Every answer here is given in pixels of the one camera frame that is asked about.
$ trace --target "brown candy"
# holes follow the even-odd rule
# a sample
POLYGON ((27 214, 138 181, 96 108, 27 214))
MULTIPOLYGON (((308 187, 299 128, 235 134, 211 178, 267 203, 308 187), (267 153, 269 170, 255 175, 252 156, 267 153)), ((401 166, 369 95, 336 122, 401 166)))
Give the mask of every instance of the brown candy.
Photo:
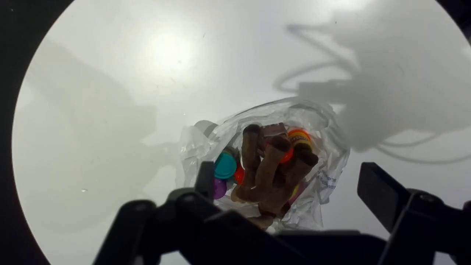
POLYGON ((272 185, 277 172, 277 167, 280 164, 280 160, 286 154, 286 151, 291 148, 291 141, 283 136, 276 136, 266 150, 266 159, 261 161, 257 175, 255 175, 255 185, 246 184, 248 173, 254 173, 254 170, 246 170, 246 181, 242 187, 236 188, 236 195, 242 200, 248 201, 258 201, 264 195, 267 197, 267 192, 272 191, 272 185))
POLYGON ((232 197, 258 203, 263 216, 252 220, 261 228, 269 228, 276 216, 283 216, 289 210, 289 198, 295 188, 319 163, 319 156, 314 154, 319 150, 313 150, 313 142, 297 141, 295 144, 291 139, 286 136, 285 123, 264 128, 249 125, 244 131, 242 157, 246 179, 244 185, 236 187, 232 197), (280 164, 292 144, 295 144, 294 159, 280 164))
POLYGON ((242 159, 244 159, 244 166, 246 170, 257 170, 261 157, 258 154, 258 144, 263 138, 263 129, 260 125, 249 125, 244 131, 244 141, 242 141, 242 159))

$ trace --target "plastic bag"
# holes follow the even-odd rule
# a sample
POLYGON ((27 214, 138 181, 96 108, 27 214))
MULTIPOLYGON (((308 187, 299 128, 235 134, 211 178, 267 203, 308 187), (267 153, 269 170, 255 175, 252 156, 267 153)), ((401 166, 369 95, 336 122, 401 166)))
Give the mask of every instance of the plastic bag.
MULTIPOLYGON (((329 203, 330 194, 336 187, 350 156, 350 145, 335 122, 335 111, 330 106, 311 100, 292 97, 266 103, 241 111, 221 123, 202 120, 189 129, 183 148, 183 166, 186 184, 193 185, 199 164, 205 160, 220 157, 229 145, 242 145, 242 132, 248 125, 273 125, 283 122, 289 129, 302 128, 320 141, 319 163, 304 178, 304 189, 283 217, 276 219, 269 231, 280 229, 316 229, 322 228, 322 204, 329 203)), ((217 198, 216 204, 221 209, 235 209, 246 217, 257 217, 261 212, 257 203, 241 203, 232 200, 236 184, 229 184, 224 197, 217 198)))

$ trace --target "teal candy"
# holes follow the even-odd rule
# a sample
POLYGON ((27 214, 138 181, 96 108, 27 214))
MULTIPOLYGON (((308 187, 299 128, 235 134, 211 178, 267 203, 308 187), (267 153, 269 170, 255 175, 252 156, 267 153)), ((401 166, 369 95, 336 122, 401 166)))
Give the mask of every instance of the teal candy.
POLYGON ((223 151, 216 163, 216 178, 230 179, 235 176, 236 170, 238 170, 236 157, 229 151, 223 151))

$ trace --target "white table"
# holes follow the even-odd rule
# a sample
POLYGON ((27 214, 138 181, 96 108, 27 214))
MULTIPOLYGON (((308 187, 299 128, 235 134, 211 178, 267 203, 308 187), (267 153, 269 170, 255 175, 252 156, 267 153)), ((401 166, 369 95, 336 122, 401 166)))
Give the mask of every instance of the white table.
POLYGON ((77 0, 23 85, 21 203, 54 263, 90 263, 124 201, 183 184, 185 126, 304 95, 335 106, 354 147, 326 228, 388 237, 355 192, 361 161, 471 198, 470 82, 433 0, 77 0))

